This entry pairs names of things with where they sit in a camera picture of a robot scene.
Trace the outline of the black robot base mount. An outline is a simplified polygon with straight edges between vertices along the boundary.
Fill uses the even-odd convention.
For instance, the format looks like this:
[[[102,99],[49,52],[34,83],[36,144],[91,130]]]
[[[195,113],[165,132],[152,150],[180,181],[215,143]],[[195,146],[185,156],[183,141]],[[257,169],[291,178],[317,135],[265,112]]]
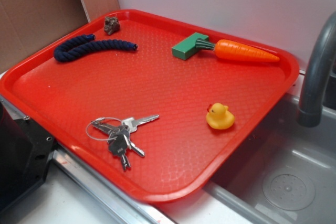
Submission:
[[[1,213],[45,182],[54,146],[36,121],[14,120],[1,105]]]

